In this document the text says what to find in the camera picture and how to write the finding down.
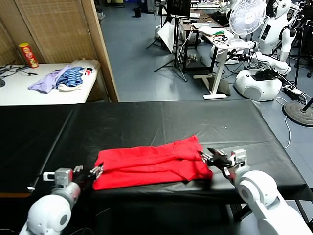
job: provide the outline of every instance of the purple cloth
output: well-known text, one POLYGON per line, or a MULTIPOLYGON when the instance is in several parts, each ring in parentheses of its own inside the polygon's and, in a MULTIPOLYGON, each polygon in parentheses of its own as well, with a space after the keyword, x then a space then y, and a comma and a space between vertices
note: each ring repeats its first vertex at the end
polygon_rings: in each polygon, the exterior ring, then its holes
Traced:
POLYGON ((46 76, 44 76, 38 82, 29 86, 28 89, 39 91, 40 93, 48 94, 53 88, 55 88, 57 81, 59 80, 61 75, 70 68, 71 68, 71 65, 67 65, 61 70, 55 70, 52 73, 49 73, 46 76))

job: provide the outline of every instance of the red object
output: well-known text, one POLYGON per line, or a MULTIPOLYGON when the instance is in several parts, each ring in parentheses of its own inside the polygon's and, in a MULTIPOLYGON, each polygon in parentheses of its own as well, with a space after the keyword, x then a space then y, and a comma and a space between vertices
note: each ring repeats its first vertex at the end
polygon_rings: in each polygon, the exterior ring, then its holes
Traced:
POLYGON ((103 174, 93 184, 95 190, 123 188, 167 182, 209 179, 213 173, 203 163, 198 138, 159 147, 142 146, 100 151, 95 166, 103 163, 103 174))
POLYGON ((21 43, 19 44, 19 47, 22 49, 22 52, 27 59, 29 65, 32 68, 37 68, 39 66, 38 61, 36 59, 35 54, 33 53, 30 45, 28 43, 21 43))

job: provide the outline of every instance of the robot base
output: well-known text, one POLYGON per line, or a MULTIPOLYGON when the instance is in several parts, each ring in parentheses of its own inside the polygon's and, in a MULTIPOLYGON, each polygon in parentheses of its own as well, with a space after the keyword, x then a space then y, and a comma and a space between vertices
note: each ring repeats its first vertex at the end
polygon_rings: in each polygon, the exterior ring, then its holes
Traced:
POLYGON ((244 97, 255 101, 273 100, 282 87, 278 79, 257 81, 252 75, 262 70, 242 70, 236 77, 234 87, 244 97))

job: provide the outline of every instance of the striped cloth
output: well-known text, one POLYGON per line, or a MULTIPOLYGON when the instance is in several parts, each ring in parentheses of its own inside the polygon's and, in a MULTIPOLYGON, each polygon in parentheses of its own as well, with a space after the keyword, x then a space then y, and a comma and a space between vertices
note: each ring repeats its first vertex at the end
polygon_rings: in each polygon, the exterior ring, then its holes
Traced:
POLYGON ((73 67, 66 70, 65 73, 59 78, 57 82, 57 87, 60 84, 65 84, 68 87, 76 87, 83 83, 82 75, 83 75, 84 68, 83 67, 73 67))

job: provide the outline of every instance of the trash can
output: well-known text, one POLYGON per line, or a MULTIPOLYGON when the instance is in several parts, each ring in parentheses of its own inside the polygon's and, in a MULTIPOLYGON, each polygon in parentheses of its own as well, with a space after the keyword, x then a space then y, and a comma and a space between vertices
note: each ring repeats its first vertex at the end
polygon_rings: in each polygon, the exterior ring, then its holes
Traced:
POLYGON ((135 10, 135 17, 141 17, 141 8, 137 7, 134 10, 135 10))

